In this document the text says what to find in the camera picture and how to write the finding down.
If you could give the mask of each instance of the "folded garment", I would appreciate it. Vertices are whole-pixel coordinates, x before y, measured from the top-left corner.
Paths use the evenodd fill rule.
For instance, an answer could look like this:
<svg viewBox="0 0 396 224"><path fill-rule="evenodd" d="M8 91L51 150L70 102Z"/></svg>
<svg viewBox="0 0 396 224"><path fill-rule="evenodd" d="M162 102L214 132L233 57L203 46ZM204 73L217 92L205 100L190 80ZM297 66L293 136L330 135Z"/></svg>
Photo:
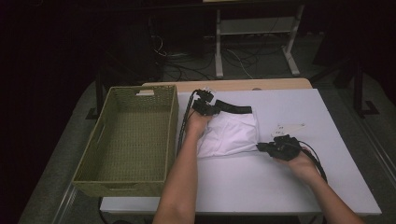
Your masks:
<svg viewBox="0 0 396 224"><path fill-rule="evenodd" d="M257 150L259 129L251 107L230 106L223 102L216 102L216 105L222 105L223 109L209 121L199 139L198 158Z"/></svg>

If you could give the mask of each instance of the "green basket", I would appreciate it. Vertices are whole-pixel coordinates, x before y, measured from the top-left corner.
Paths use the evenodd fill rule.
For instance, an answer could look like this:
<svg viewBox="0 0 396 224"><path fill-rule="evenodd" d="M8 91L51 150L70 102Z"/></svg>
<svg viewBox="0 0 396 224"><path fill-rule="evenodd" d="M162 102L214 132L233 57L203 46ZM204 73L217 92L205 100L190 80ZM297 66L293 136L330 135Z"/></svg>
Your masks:
<svg viewBox="0 0 396 224"><path fill-rule="evenodd" d="M92 197L161 196L177 118L176 86L110 88L73 184Z"/></svg>

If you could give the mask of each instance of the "person's left hand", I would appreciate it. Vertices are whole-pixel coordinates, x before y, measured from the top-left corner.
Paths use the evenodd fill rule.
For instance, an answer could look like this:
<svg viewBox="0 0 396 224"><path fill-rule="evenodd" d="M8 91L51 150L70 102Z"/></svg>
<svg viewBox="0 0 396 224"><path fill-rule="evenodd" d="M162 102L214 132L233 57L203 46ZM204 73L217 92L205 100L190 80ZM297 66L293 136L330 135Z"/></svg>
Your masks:
<svg viewBox="0 0 396 224"><path fill-rule="evenodd" d="M186 124L186 135L192 134L195 137L201 137L207 123L212 119L212 116L203 116L196 112L194 109L190 109L189 118Z"/></svg>

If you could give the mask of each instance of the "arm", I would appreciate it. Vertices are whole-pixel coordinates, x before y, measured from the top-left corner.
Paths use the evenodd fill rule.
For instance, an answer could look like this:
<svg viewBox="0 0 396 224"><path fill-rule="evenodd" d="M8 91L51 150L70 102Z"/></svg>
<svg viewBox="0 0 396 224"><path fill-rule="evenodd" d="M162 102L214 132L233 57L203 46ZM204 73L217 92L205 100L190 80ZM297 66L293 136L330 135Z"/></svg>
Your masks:
<svg viewBox="0 0 396 224"><path fill-rule="evenodd" d="M329 223L363 223L323 180L315 164L303 152L291 161L277 161L287 164L293 173L312 189Z"/></svg>
<svg viewBox="0 0 396 224"><path fill-rule="evenodd" d="M197 142L211 117L191 113L183 145L166 177L153 223L194 223L198 184Z"/></svg>

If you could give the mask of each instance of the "gray floor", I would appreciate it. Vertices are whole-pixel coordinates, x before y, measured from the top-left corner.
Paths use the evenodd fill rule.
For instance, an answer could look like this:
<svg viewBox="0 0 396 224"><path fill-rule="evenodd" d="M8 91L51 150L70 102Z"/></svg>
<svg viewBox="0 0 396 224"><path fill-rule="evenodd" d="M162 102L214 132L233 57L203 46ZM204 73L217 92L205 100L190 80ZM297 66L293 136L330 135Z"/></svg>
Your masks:
<svg viewBox="0 0 396 224"><path fill-rule="evenodd" d="M301 77L312 77L324 69L312 64L321 39L320 35L297 37L292 53ZM285 36L274 35L244 35L223 39L224 79L291 77L281 52L286 40ZM256 52L262 43L265 43L265 48L260 50L260 55L252 56L246 52ZM206 51L208 53L204 57L181 57L183 52L166 52L173 63L165 66L163 81L212 78L215 74L213 45L207 44ZM233 53L239 58L252 56L242 60L246 71ZM314 84L314 88L319 89L352 158L383 212L381 216L364 217L364 220L369 224L395 223L396 185L392 176L392 162L396 162L396 139L393 137L396 135L395 105L388 101L378 83L365 76L363 98L372 101L380 114L361 119L351 108L352 88L336 89L332 84L335 76L336 73L323 78ZM97 210L98 199L87 197L70 186L70 180L94 125L94 120L85 117L94 107L94 85L91 85L78 101L20 223L102 223ZM145 223L145 218L150 219L150 216L104 216L109 223L117 219ZM302 223L308 223L310 219L311 217L301 217Z"/></svg>

